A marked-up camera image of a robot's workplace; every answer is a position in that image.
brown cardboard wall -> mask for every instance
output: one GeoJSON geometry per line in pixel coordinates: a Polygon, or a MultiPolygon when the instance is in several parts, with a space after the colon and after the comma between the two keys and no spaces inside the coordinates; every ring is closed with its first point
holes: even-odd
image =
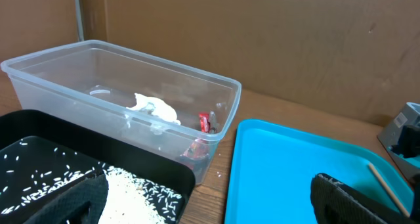
{"type": "Polygon", "coordinates": [[[109,42],[246,89],[377,124],[420,102],[419,0],[103,3],[109,42]]]}
{"type": "Polygon", "coordinates": [[[0,0],[0,62],[77,41],[74,0],[0,0]]]}

